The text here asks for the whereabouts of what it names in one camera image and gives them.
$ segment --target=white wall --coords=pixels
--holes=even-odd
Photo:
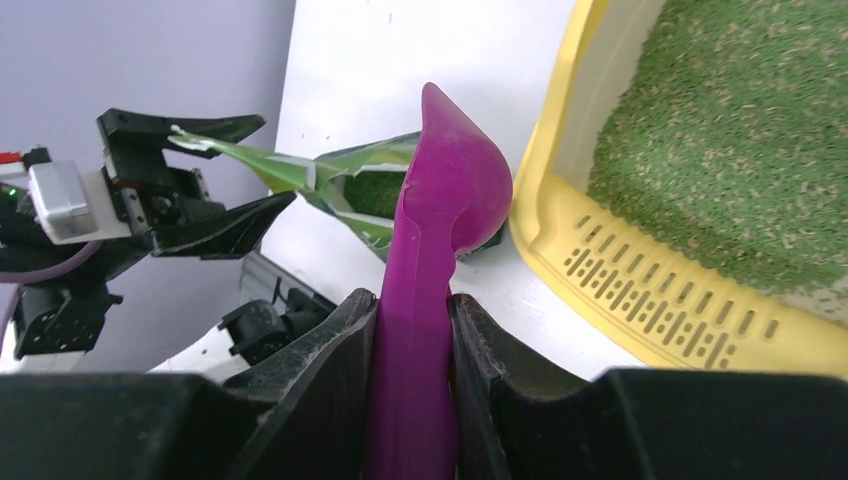
[[[0,151],[45,145],[82,171],[102,165],[95,118],[109,107],[169,116],[260,113],[246,143],[273,148],[294,0],[0,0]],[[264,195],[235,160],[204,169],[213,197]],[[112,308],[88,370],[146,369],[238,305],[240,262],[145,259],[110,284]],[[10,287],[0,287],[0,299]]]

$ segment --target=green plastic bag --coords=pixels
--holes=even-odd
[[[314,160],[223,142],[173,127],[170,141],[191,150],[216,150],[250,167],[273,193],[295,191],[347,225],[386,260],[395,207],[420,132],[323,154]],[[501,232],[486,245],[500,243]]]

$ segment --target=litter granule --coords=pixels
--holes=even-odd
[[[362,172],[345,180],[344,197],[357,213],[394,219],[405,176],[400,172]]]
[[[668,0],[620,100],[592,198],[705,267],[848,322],[848,3]]]

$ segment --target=slotted vent holes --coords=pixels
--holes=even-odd
[[[661,264],[638,252],[628,256],[631,245],[605,235],[603,225],[591,219],[585,215],[576,224],[586,248],[564,260],[566,275],[626,328],[706,369],[729,368],[734,341],[754,334],[771,341],[777,335],[780,320],[734,308],[676,272],[660,274]]]

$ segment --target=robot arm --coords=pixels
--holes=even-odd
[[[6,335],[13,341],[0,336],[2,358],[13,344],[14,361],[2,370],[73,368],[55,356],[78,361],[94,348],[106,311],[121,301],[108,281],[148,254],[241,258],[295,199],[283,193],[228,210],[211,199],[199,170],[165,162],[163,150],[216,155],[169,142],[172,126],[239,142],[264,124],[258,115],[186,119],[110,109],[97,124],[106,147],[99,170],[80,173],[42,147],[0,157],[0,180],[29,180],[29,189],[0,183],[0,281],[20,285]]]

